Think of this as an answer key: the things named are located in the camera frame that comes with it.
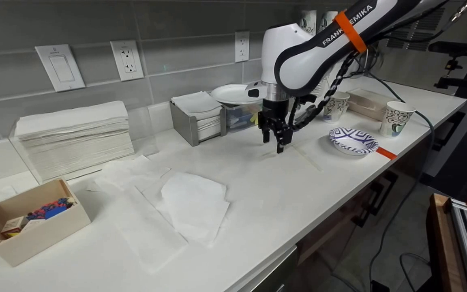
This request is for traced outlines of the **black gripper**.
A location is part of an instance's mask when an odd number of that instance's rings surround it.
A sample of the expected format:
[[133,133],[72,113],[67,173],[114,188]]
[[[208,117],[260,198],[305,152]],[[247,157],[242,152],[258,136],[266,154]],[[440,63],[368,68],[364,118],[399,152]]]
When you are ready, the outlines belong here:
[[263,133],[263,143],[270,143],[270,131],[274,131],[278,139],[278,152],[292,141],[292,122],[297,109],[289,100],[263,100],[263,109],[258,112],[258,126]]

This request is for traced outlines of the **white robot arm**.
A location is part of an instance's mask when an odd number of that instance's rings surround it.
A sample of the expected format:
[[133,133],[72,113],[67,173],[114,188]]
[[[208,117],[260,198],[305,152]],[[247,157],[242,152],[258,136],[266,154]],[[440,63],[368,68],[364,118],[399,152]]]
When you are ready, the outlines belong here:
[[[318,117],[355,55],[364,53],[390,31],[425,16],[446,2],[357,0],[318,34],[307,32],[297,23],[270,27],[263,36],[261,78],[247,86],[250,97],[263,100],[258,112],[263,141],[268,143],[270,133],[274,133],[278,152],[283,152],[294,133]],[[334,66],[338,71],[323,100],[295,122],[295,109],[289,109],[289,100],[315,100],[313,91]]]

